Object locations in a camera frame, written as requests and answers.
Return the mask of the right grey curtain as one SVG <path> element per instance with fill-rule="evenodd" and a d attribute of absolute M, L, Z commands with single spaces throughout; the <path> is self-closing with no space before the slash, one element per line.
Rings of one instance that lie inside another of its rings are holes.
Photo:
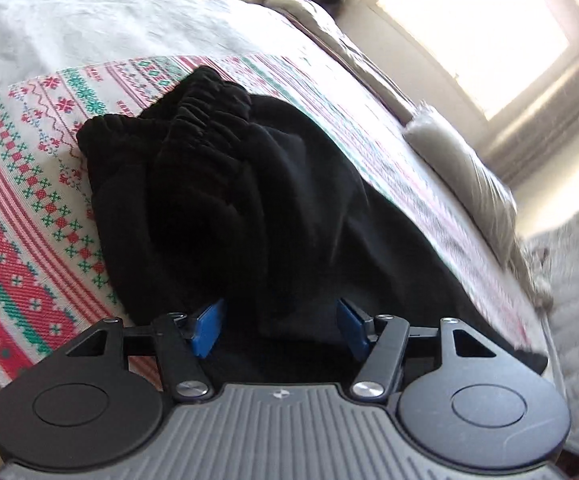
<path fill-rule="evenodd" d="M 516 188 L 579 132 L 579 60 L 480 151 L 497 177 Z"/>

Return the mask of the crumpled beige duvet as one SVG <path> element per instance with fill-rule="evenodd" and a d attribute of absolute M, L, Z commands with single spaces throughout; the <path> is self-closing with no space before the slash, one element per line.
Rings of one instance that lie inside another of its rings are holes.
<path fill-rule="evenodd" d="M 264 5 L 284 15 L 344 66 L 401 125 L 410 122 L 416 111 L 414 102 L 344 34 L 322 6 L 311 0 L 264 0 Z"/>

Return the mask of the striped patterned bed blanket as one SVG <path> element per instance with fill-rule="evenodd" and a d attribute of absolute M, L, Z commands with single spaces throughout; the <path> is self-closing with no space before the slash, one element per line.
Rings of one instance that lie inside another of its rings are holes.
<path fill-rule="evenodd" d="M 86 164 L 90 117 L 137 115 L 207 65 L 293 104 L 393 200 L 517 346 L 547 351 L 537 312 L 385 104 L 276 11 L 239 0 L 0 0 L 0 388 L 120 313 Z"/>

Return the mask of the bright window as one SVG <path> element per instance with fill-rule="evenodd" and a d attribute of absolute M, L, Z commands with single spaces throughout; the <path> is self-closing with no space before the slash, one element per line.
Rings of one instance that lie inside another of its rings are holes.
<path fill-rule="evenodd" d="M 485 119 L 579 54 L 573 0 L 376 0 Z"/>

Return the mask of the black pants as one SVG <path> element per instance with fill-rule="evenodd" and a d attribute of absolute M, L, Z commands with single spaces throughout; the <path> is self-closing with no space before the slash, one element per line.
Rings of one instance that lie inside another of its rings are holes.
<path fill-rule="evenodd" d="M 427 237 L 311 118 L 200 67 L 136 117 L 78 130 L 104 266 L 133 323 L 221 302 L 210 382 L 349 386 L 336 305 L 495 344 Z"/>

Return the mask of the beige pillow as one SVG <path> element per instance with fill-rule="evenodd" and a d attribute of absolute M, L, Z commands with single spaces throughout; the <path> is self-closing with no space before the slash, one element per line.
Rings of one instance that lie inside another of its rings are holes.
<path fill-rule="evenodd" d="M 462 204 L 501 266 L 515 243 L 516 202 L 510 189 L 481 161 L 459 131 L 427 104 L 405 125 L 404 139 Z"/>

